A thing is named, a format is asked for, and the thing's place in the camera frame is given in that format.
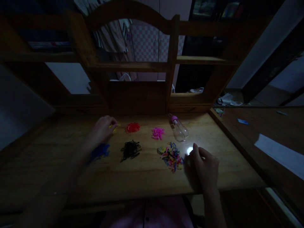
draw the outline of desk surface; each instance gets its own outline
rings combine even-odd
[[[278,114],[276,110],[288,115]],[[254,143],[261,133],[304,155],[303,115],[304,108],[226,108],[225,114],[219,118],[223,127],[254,160],[257,165],[256,170],[259,169],[261,175],[268,179],[267,184],[273,185],[285,202],[302,215],[304,214],[304,181],[255,147]],[[248,121],[249,125],[238,123],[237,118]]]
[[[109,140],[110,155],[95,161],[81,176],[70,205],[105,203],[144,197],[199,193],[199,183],[187,151],[193,142],[220,160],[220,190],[263,187],[265,183],[235,148],[209,114],[180,114],[189,130],[185,142],[177,142],[167,115],[118,116],[121,124]],[[0,212],[21,211],[42,184],[63,164],[97,121],[97,116],[64,116],[49,126],[0,168]],[[126,134],[125,126],[138,122],[140,131]],[[162,141],[151,139],[151,129],[165,128]],[[120,163],[125,142],[140,142],[142,151]],[[156,149],[175,142],[186,164],[171,173]]]

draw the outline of clear bottle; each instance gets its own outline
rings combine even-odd
[[[189,132],[187,128],[181,123],[181,121],[177,118],[177,116],[173,116],[172,114],[169,114],[169,117],[171,117],[172,121],[172,130],[175,139],[178,142],[185,141],[186,138],[189,136]]]

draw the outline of cabinet door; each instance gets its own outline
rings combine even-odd
[[[188,21],[192,0],[161,0],[160,1],[160,14],[167,20],[171,20],[174,15],[179,14],[181,21]],[[169,50],[170,36],[159,32],[159,50],[158,50],[158,61],[167,62],[168,50]],[[178,53],[181,55],[183,51],[185,36],[179,36],[178,39]],[[179,64],[175,67],[173,85],[175,86]],[[166,73],[158,73],[159,80],[165,80]]]
[[[136,0],[155,11],[159,12],[159,1]],[[143,21],[133,20],[131,28],[134,61],[157,62],[158,61],[158,36],[159,30]],[[157,72],[138,72],[139,81],[157,81]]]

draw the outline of hand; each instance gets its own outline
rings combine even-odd
[[[203,188],[203,194],[217,191],[219,159],[207,150],[198,147],[195,143],[193,144],[190,156],[194,160],[196,172]]]
[[[88,153],[92,152],[97,146],[99,146],[112,134],[117,126],[118,122],[116,119],[114,119],[114,117],[101,117],[84,140],[83,149]]]

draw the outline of pink clothing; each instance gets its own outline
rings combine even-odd
[[[100,228],[193,228],[181,196],[138,200],[119,211],[108,211]]]

